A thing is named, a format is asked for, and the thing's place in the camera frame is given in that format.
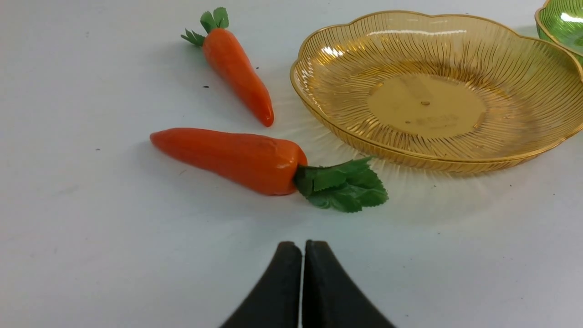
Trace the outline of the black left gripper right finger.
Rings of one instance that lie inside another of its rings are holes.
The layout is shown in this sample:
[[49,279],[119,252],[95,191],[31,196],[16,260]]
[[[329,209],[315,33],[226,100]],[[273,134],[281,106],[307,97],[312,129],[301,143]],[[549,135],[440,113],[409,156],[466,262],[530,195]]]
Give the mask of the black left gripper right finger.
[[395,327],[364,295],[326,241],[306,241],[302,291],[304,328]]

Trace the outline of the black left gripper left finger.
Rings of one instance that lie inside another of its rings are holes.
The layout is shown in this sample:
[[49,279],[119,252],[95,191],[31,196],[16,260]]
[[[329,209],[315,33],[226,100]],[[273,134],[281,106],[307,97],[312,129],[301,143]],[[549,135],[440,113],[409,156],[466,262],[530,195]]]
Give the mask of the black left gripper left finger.
[[303,257],[292,241],[281,241],[260,280],[223,328],[297,328]]

